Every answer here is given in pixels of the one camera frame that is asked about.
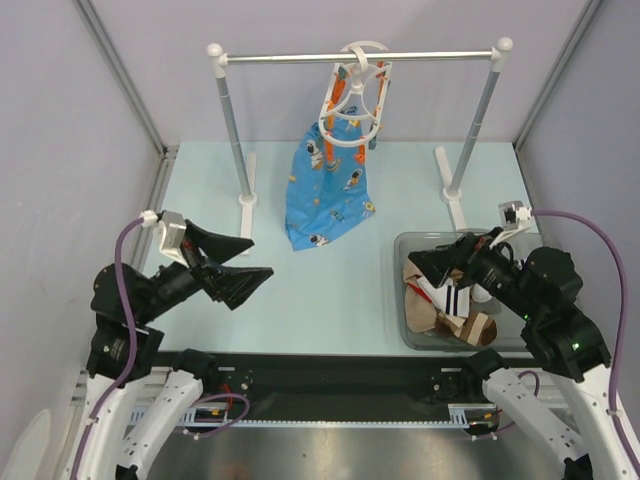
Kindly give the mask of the white striped sock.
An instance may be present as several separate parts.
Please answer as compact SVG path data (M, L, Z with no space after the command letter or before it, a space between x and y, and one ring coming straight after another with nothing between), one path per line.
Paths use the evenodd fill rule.
M449 316L466 318L473 302L486 303L493 299L493 296L478 284L461 288L452 280L448 280L438 288L441 290L441 304L438 309Z
M441 290L440 288L434 287L429 280L424 277L418 277L416 279L416 284L423 292L424 296L429 299L429 301L434 304L437 308L440 307L441 304Z

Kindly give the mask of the beige red sock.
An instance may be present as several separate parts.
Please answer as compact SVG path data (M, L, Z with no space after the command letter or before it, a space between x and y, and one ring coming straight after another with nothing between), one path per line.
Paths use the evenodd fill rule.
M403 280L407 285L418 288L423 286L431 287L431 283L425 278L419 268L409 259L406 259L403 266Z
M406 285L404 308L406 324L411 332L424 334L436 328L439 311L418 286Z

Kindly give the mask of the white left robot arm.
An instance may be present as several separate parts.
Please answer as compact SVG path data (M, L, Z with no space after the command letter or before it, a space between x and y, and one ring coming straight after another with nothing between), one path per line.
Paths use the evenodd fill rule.
M123 260L128 235L152 228L171 263L151 277ZM147 385L162 331L151 324L199 292L235 310L274 273L270 267L230 267L254 242L209 232L172 212L144 211L119 233L114 261L97 274L90 308L96 315L86 364L80 425L60 472L62 479L145 479L165 442L191 408L220 403L210 429L186 427L200 440L242 421L246 395L233 391L218 358L195 349L177 354L160 394L136 424L131 413Z

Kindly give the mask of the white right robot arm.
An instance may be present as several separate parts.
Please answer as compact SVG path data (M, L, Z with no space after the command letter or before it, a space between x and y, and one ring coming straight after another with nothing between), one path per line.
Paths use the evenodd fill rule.
M444 285L459 271L460 286L481 286L522 318L526 349L562 394L576 426L567 426L529 392L493 349L467 359L463 393L502 408L565 479L638 478L639 441L620 411L604 338L575 304L583 282L570 254L540 246L517 265L502 252L502 232L467 232L408 258L432 285Z

